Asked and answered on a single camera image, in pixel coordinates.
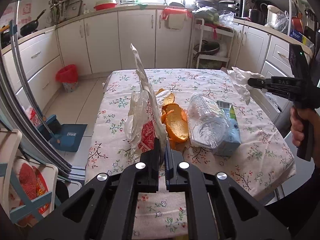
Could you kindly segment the person's right hand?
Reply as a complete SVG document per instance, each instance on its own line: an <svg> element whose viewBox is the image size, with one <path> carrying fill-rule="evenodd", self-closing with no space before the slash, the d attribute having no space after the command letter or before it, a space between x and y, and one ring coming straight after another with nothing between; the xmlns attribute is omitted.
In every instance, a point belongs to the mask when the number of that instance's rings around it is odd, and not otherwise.
<svg viewBox="0 0 320 240"><path fill-rule="evenodd" d="M292 142L295 146L300 146L304 140L304 126L302 120L307 120L313 125L314 129L314 147L313 147L313 161L315 166L319 168L319 114L311 109L290 109L290 121Z"/></svg>

